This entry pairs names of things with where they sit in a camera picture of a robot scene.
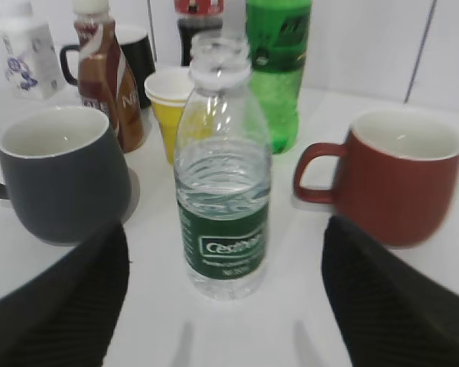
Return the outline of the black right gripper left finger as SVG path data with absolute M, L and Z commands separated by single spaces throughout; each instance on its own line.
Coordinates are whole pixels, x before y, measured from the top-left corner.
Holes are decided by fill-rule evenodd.
M 101 366 L 128 290 L 119 221 L 0 299 L 0 366 Z

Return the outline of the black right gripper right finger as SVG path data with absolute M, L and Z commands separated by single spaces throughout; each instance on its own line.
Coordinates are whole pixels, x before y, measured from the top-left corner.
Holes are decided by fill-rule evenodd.
M 459 366 L 459 295 L 346 218 L 324 232 L 321 276 L 354 366 Z

